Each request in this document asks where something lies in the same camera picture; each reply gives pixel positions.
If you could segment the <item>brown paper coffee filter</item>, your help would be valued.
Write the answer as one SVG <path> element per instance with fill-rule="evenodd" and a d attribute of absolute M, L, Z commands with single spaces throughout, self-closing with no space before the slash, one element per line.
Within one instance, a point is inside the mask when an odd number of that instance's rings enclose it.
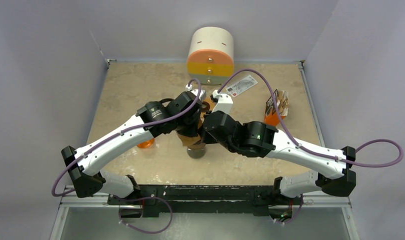
<path fill-rule="evenodd" d="M 202 150 L 206 146 L 202 133 L 202 125 L 203 121 L 199 118 L 198 121 L 193 122 L 191 125 L 176 131 L 183 147 L 187 147 L 190 150 Z"/>

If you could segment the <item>light wooden ring coaster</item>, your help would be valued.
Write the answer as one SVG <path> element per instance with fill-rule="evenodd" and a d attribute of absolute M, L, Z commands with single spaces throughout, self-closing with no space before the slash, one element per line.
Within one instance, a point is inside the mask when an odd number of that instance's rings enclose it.
<path fill-rule="evenodd" d="M 206 97 L 201 104 L 201 113 L 205 114 L 213 110 L 216 104 L 212 101 L 212 99 L 208 96 Z"/>

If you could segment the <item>glass carafe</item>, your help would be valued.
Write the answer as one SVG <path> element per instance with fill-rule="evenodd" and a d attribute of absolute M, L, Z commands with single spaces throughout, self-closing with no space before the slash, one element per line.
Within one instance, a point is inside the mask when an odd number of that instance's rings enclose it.
<path fill-rule="evenodd" d="M 206 154 L 206 149 L 201 148 L 201 149 L 190 149 L 188 148 L 186 150 L 188 156 L 192 159 L 200 159 Z"/>

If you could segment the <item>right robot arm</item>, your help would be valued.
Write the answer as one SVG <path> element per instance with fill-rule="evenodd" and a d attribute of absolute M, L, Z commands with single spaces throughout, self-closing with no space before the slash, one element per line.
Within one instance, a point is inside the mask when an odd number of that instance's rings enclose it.
<path fill-rule="evenodd" d="M 351 146 L 331 149 L 302 140 L 295 144 L 275 126 L 260 121 L 240 123 L 222 111 L 206 116 L 202 127 L 214 142 L 231 153 L 284 160 L 310 169 L 300 175 L 283 177 L 271 190 L 276 203 L 314 191 L 348 197 L 356 187 L 356 173 L 351 170 L 356 150 Z"/>

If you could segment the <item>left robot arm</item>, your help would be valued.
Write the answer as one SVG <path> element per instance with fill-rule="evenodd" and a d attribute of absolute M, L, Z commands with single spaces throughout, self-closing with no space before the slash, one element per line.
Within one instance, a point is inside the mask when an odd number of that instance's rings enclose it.
<path fill-rule="evenodd" d="M 143 142 L 173 131 L 195 134 L 205 90 L 184 91 L 175 99 L 149 101 L 125 123 L 104 137 L 75 149 L 66 146 L 61 155 L 79 198 L 95 193 L 120 197 L 126 204 L 135 204 L 139 186 L 131 175 L 118 175 L 103 168 L 115 158 Z"/>

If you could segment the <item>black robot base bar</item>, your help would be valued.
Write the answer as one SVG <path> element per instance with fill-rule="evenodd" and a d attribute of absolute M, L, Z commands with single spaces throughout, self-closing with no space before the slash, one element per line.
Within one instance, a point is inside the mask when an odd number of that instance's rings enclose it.
<path fill-rule="evenodd" d="M 142 184 L 126 198 L 110 194 L 108 205 L 141 206 L 142 217 L 160 213 L 252 214 L 256 217 L 290 218 L 290 207 L 301 197 L 289 198 L 273 185 L 162 185 Z"/>

